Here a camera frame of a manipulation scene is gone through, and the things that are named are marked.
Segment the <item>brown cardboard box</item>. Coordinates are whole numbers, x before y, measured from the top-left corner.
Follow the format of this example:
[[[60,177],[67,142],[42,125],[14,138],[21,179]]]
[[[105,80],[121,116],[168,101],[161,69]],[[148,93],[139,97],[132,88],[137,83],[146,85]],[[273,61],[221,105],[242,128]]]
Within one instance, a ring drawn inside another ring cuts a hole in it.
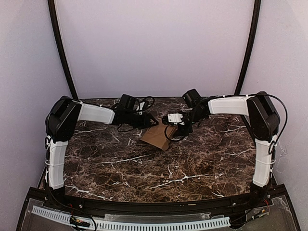
[[[160,122],[159,125],[148,128],[144,135],[141,137],[141,141],[157,147],[162,151],[166,151],[169,149],[170,140],[165,137],[165,129],[167,129],[167,136],[172,139],[174,137],[175,131],[177,130],[177,127],[164,125]]]

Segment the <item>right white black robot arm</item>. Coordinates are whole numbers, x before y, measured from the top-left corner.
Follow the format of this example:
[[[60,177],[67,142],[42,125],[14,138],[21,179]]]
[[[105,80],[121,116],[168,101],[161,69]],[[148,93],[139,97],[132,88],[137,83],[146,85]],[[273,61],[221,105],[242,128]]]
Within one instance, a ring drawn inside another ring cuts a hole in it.
[[[192,133],[192,126],[210,115],[240,115],[249,118],[249,127],[256,144],[256,165],[252,184],[263,188],[270,182],[275,162],[275,146],[279,138],[280,116],[271,101],[272,96],[261,91],[250,95],[201,97],[196,89],[183,95],[186,113],[168,114],[167,121],[177,125],[183,137]]]

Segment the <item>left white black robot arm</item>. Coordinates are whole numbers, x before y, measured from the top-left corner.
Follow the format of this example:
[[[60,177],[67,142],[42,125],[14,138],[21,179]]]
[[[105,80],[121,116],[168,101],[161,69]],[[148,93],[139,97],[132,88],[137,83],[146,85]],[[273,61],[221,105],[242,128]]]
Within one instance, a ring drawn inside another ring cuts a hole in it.
[[[67,96],[61,97],[45,119],[46,184],[53,190],[64,187],[65,152],[78,121],[99,122],[118,127],[126,124],[132,129],[142,130],[159,124],[155,117],[147,112],[152,105],[147,98],[139,101],[126,94],[112,107],[85,103]]]

